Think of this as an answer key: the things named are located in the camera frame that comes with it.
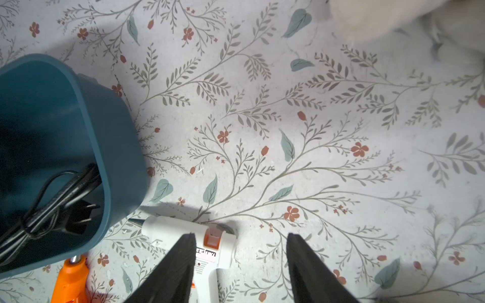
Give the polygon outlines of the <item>orange hot glue gun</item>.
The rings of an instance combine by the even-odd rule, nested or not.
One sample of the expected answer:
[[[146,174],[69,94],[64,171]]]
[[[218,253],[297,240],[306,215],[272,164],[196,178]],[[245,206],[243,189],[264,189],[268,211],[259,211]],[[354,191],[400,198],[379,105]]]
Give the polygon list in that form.
[[[64,262],[58,274],[52,303],[87,303],[86,282],[89,269],[86,257],[76,255]]]

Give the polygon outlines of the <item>white plush toy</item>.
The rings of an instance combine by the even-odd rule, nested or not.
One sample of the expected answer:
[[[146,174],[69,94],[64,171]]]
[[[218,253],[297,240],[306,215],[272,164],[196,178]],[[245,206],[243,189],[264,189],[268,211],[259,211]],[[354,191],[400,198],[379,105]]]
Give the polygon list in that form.
[[[448,44],[484,55],[484,1],[330,1],[341,39],[370,44],[413,23],[433,43],[433,55]]]

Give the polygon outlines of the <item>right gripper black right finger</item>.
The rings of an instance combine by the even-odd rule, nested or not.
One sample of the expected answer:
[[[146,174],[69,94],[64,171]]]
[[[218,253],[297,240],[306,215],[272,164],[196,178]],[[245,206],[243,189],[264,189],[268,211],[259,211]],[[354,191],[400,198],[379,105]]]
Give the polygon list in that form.
[[[288,235],[286,256],[295,302],[357,302],[299,234]]]

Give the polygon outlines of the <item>teal plastic storage box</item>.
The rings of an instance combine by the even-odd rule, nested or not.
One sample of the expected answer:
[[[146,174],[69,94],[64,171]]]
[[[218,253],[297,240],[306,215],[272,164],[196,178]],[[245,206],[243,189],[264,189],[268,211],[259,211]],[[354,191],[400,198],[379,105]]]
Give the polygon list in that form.
[[[86,200],[98,205],[81,236],[50,232],[30,241],[1,277],[80,255],[134,212],[149,178],[130,112],[95,79],[44,54],[29,54],[1,68],[1,232],[14,226],[54,174],[42,204],[68,181],[68,171],[97,164],[102,184]]]

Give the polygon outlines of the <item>white hot glue gun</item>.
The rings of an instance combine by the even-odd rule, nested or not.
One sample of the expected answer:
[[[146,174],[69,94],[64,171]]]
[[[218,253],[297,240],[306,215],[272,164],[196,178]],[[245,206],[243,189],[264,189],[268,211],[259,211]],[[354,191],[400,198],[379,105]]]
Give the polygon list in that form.
[[[193,285],[199,302],[218,302],[217,270],[231,267],[236,251],[237,237],[217,227],[209,227],[171,217],[130,219],[141,227],[141,233],[154,246],[172,248],[185,234],[193,234],[196,241]]]

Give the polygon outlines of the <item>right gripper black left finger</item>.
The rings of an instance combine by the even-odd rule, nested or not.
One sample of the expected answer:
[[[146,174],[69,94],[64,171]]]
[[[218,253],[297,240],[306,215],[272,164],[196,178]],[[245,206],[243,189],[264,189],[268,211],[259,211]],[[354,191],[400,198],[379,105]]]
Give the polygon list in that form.
[[[195,235],[182,235],[126,302],[188,302],[196,249]]]

